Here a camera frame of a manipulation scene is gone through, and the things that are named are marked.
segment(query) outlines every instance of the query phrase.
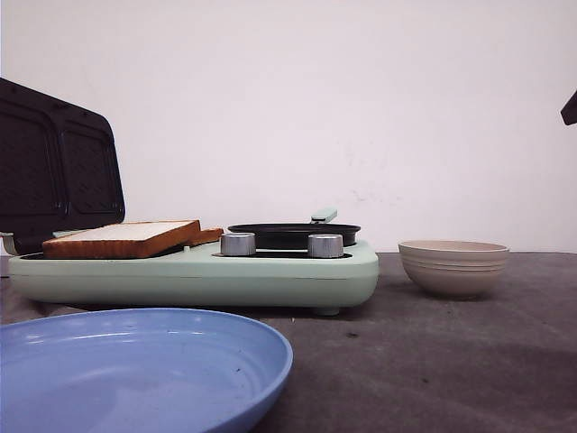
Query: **pan handle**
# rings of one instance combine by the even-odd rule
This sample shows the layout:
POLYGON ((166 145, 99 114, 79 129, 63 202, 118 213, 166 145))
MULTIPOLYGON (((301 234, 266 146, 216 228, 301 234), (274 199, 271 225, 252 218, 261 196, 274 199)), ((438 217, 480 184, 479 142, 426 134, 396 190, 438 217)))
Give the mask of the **pan handle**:
POLYGON ((326 224, 331 222, 336 217, 336 207, 325 207, 317 210, 311 217, 311 224, 326 224))

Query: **black object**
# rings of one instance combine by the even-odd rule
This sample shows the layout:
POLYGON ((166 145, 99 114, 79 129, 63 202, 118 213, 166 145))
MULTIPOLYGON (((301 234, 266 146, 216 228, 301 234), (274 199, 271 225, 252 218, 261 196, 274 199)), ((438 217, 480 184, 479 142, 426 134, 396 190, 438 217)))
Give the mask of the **black object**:
POLYGON ((114 137, 101 115, 0 78, 0 232, 20 254, 53 232, 124 219, 114 137))
POLYGON ((561 116, 565 124, 577 124, 577 92, 565 104, 561 116))
POLYGON ((271 250, 306 250, 309 235, 342 235, 343 246, 355 244, 359 226, 346 224, 242 224, 230 226, 231 232, 254 233, 257 248, 271 250))

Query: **dark gray table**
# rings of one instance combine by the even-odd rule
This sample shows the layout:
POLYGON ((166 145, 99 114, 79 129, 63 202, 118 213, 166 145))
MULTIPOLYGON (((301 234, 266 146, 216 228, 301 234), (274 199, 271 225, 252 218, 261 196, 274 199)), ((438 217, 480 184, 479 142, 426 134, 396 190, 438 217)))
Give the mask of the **dark gray table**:
MULTIPOLYGON (((282 332, 295 362, 263 432, 577 431, 577 254, 513 253, 493 293, 428 298, 380 254, 373 297, 336 318, 225 309, 282 332)), ((101 309, 29 301, 2 279, 11 323, 101 309)))

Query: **beige bowl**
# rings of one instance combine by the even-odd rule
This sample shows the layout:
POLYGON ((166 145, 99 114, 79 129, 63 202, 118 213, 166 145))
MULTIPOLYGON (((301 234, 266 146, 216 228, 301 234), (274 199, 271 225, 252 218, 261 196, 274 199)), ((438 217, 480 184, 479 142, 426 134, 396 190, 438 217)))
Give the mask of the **beige bowl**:
POLYGON ((474 298, 492 289, 508 259, 506 246, 478 242, 407 241, 398 250, 416 285, 452 298, 474 298))

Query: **white wall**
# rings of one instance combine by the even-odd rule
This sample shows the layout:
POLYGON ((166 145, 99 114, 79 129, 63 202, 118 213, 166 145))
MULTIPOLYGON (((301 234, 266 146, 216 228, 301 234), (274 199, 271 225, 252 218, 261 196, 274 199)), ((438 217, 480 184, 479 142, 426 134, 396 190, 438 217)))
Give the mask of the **white wall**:
POLYGON ((2 75, 109 119, 127 219, 577 252, 577 2, 4 0, 2 75))

